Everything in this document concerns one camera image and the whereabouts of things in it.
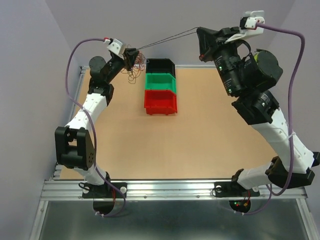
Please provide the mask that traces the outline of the black plastic bin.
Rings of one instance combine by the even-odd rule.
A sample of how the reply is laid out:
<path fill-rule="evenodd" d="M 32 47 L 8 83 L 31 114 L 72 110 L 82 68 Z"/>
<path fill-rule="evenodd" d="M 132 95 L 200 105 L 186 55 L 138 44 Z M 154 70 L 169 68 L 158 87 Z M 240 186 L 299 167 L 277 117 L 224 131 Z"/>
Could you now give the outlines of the black plastic bin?
<path fill-rule="evenodd" d="M 146 73 L 167 73 L 176 77 L 176 66 L 169 58 L 148 58 Z"/>

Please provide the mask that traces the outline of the green plastic bin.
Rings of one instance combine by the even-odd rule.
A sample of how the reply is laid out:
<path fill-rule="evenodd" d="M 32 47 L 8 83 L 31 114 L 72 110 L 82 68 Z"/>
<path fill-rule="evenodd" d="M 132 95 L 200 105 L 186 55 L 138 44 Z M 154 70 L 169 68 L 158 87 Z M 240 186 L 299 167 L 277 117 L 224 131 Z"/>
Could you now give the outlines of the green plastic bin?
<path fill-rule="evenodd" d="M 176 94 L 176 78 L 170 73 L 147 73 L 145 75 L 145 89 L 170 90 Z"/>

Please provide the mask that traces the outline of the red plastic bin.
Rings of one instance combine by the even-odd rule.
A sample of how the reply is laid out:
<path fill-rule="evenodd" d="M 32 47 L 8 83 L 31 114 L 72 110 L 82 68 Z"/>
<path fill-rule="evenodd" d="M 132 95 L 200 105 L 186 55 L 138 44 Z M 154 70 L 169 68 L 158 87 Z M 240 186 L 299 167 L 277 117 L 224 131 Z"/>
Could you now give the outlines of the red plastic bin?
<path fill-rule="evenodd" d="M 146 89 L 144 91 L 144 108 L 148 115 L 177 114 L 177 95 L 171 90 Z"/>

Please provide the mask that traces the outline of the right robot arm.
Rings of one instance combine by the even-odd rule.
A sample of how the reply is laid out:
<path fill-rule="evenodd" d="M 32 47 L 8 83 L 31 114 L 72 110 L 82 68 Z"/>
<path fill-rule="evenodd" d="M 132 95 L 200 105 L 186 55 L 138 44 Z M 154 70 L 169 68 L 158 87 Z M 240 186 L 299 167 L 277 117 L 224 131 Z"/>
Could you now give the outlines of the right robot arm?
<path fill-rule="evenodd" d="M 309 186 L 320 163 L 318 152 L 310 151 L 294 133 L 279 102 L 270 92 L 283 74 L 277 58 L 258 49 L 240 57 L 238 47 L 261 35 L 261 27 L 227 27 L 212 30 L 198 27 L 199 59 L 213 62 L 226 93 L 235 98 L 232 106 L 243 120 L 259 132 L 276 152 L 268 164 L 239 169 L 228 182 L 216 188 L 216 196 L 242 195 L 247 190 L 274 184 L 283 189 Z"/>

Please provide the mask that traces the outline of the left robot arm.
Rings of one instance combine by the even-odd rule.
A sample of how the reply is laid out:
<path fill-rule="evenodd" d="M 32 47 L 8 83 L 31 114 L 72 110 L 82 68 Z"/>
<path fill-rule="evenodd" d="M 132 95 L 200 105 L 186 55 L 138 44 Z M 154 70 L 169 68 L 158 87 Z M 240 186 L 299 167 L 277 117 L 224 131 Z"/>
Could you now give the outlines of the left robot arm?
<path fill-rule="evenodd" d="M 83 107 L 66 126 L 59 126 L 54 132 L 57 163 L 83 176 L 85 182 L 79 184 L 83 198 L 106 198 L 114 193 L 109 174 L 96 163 L 91 124 L 112 100 L 112 80 L 122 70 L 130 71 L 138 55 L 136 48 L 126 48 L 122 57 L 111 53 L 109 61 L 101 56 L 91 58 L 90 80 Z"/>

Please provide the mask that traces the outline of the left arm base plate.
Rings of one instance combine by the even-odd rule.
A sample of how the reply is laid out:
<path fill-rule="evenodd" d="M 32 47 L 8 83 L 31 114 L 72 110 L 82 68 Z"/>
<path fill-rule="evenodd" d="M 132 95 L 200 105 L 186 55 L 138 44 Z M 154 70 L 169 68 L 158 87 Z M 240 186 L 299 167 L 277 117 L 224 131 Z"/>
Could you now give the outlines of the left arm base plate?
<path fill-rule="evenodd" d="M 122 195 L 107 183 L 103 185 L 93 185 L 87 182 L 80 182 L 78 186 L 82 189 L 82 198 L 84 199 L 122 198 Z"/>

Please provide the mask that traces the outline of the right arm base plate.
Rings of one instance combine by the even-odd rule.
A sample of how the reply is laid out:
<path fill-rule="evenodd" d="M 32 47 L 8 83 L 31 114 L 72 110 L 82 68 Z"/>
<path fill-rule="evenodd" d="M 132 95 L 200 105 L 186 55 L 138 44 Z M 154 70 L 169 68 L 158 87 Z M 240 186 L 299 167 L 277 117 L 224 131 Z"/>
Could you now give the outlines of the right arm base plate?
<path fill-rule="evenodd" d="M 238 183 L 231 181 L 218 181 L 214 184 L 211 194 L 217 198 L 259 197 L 260 191 L 252 188 L 247 190 Z"/>

